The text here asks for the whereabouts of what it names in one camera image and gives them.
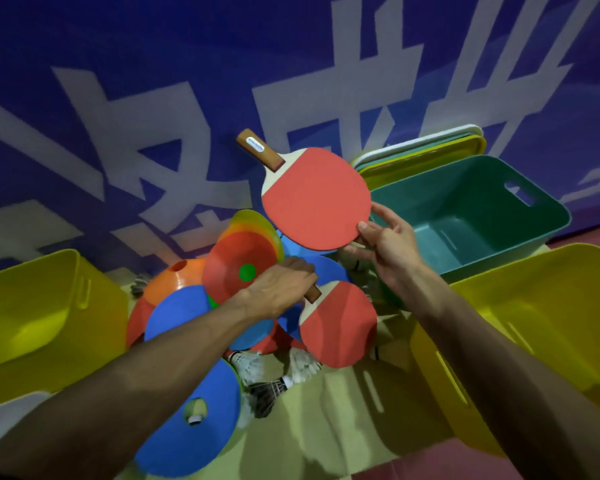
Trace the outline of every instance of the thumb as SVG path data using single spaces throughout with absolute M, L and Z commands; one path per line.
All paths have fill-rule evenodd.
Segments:
M 374 229 L 366 222 L 360 222 L 358 223 L 358 231 L 360 235 L 369 243 L 369 245 L 376 247 L 378 241 L 380 240 L 382 229 Z

